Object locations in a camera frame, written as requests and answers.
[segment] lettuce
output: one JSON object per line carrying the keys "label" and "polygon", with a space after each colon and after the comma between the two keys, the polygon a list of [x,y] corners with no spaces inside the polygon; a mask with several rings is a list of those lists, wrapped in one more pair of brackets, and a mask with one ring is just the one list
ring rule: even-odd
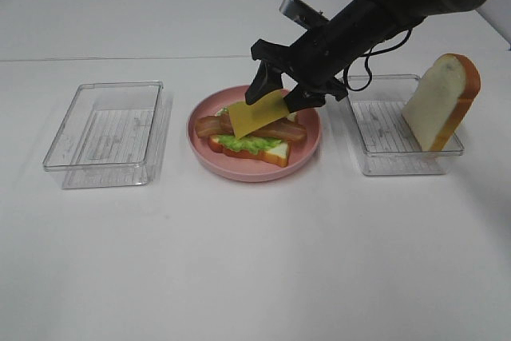
{"label": "lettuce", "polygon": [[246,136],[236,139],[233,135],[218,135],[218,142],[233,152],[248,151],[257,155],[259,151],[268,151],[282,143],[282,140],[273,137]]}

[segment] bread slice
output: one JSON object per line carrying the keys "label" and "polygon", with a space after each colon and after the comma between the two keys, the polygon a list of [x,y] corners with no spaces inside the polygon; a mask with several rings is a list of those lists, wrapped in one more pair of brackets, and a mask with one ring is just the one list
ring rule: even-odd
{"label": "bread slice", "polygon": [[429,68],[402,116],[423,151],[441,151],[481,88],[475,65],[465,56],[444,54]]}
{"label": "bread slice", "polygon": [[[296,113],[291,113],[287,116],[287,118],[291,121],[298,122],[298,118],[296,116]],[[208,145],[209,148],[213,152],[217,153],[223,153],[224,155],[230,156],[230,157],[238,157],[241,159],[253,159],[253,160],[260,160],[264,161],[266,163],[278,165],[279,167],[287,167],[287,164],[289,162],[289,155],[291,154],[291,145],[287,143],[286,141],[283,141],[276,147],[263,151],[260,150],[256,155],[253,153],[248,152],[247,150],[241,150],[239,152],[232,151],[226,147],[224,147],[219,142],[219,136],[213,135],[208,138]]]}

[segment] black cable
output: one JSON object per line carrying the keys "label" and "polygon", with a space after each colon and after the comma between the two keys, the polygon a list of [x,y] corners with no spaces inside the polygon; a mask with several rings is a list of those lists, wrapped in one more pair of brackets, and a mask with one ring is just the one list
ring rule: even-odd
{"label": "black cable", "polygon": [[364,67],[366,69],[367,75],[369,76],[369,80],[367,81],[366,85],[364,85],[362,88],[353,89],[353,88],[350,87],[350,83],[348,82],[348,73],[350,72],[351,64],[349,64],[349,66],[346,67],[344,69],[344,71],[343,71],[343,83],[346,86],[346,88],[348,88],[350,91],[353,91],[353,92],[360,92],[360,91],[363,91],[364,89],[366,89],[371,84],[371,82],[373,81],[373,73],[372,73],[372,71],[369,68],[369,58],[371,56],[386,54],[387,52],[397,50],[398,48],[404,46],[406,42],[408,42],[408,39],[410,39],[411,34],[412,34],[412,29],[410,28],[406,32],[406,36],[404,37],[404,39],[402,39],[402,41],[400,43],[396,44],[395,46],[392,46],[390,48],[386,48],[384,50],[379,50],[379,51],[376,51],[376,52],[373,52],[373,48],[374,48],[373,47],[373,48],[371,48],[369,50],[369,52],[367,54],[364,54],[364,55],[360,56],[360,57],[364,57],[366,59],[364,61]]}
{"label": "black cable", "polygon": [[387,52],[394,51],[394,50],[397,50],[398,48],[401,48],[402,46],[404,46],[406,44],[406,42],[408,42],[408,40],[410,39],[410,36],[412,36],[412,30],[413,30],[413,28],[410,28],[409,30],[407,30],[406,36],[402,39],[401,42],[399,42],[395,46],[392,46],[390,48],[385,48],[384,50],[379,50],[379,51],[373,52],[372,54],[364,54],[364,55],[362,55],[362,57],[386,54]]}

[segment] pink plate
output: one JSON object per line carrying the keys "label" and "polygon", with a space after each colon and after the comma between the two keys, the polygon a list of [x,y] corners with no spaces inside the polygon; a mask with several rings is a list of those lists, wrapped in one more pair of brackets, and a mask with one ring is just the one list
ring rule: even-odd
{"label": "pink plate", "polygon": [[214,115],[226,105],[244,99],[248,85],[227,88],[204,99],[192,112],[188,119],[188,141],[192,146],[200,163],[228,179],[246,182],[261,182],[279,179],[287,176],[302,167],[314,154],[321,137],[321,123],[319,115],[314,109],[305,109],[298,112],[298,121],[307,128],[307,139],[304,143],[293,145],[287,167],[268,164],[263,161],[250,159],[237,159],[225,156],[223,153],[214,153],[205,139],[197,137],[194,131],[196,120],[200,117]]}

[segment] robotic arm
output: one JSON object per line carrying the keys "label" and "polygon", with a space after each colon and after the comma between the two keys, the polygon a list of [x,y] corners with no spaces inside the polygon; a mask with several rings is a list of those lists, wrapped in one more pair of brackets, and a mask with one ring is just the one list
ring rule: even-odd
{"label": "robotic arm", "polygon": [[358,57],[371,55],[366,52],[378,43],[411,31],[430,15],[475,10],[485,1],[354,0],[329,21],[301,0],[284,0],[281,12],[307,32],[290,46],[264,40],[252,46],[252,58],[261,63],[245,101],[251,105],[283,88],[282,73],[298,83],[284,98],[290,112],[320,107],[326,94],[340,101],[347,96],[347,83],[335,75]]}

